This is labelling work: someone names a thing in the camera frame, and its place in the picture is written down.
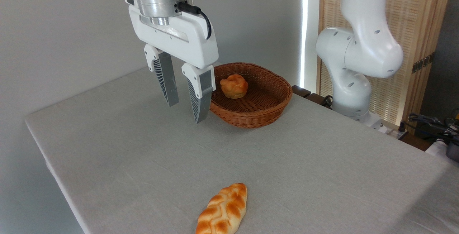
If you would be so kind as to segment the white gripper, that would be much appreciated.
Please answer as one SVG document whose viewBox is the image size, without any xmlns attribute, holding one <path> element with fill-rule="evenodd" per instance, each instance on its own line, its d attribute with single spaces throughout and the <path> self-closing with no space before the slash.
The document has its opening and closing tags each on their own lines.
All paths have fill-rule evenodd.
<svg viewBox="0 0 459 234">
<path fill-rule="evenodd" d="M 187 78 L 195 123 L 205 120 L 216 90 L 214 67 L 218 58 L 214 34 L 209 39 L 208 25 L 200 15 L 180 12 L 168 18 L 168 25 L 157 25 L 141 14 L 137 0 L 125 0 L 137 37 L 146 43 L 148 69 L 156 75 L 169 107 L 179 103 L 171 55 L 186 62 L 181 70 Z"/>
</svg>

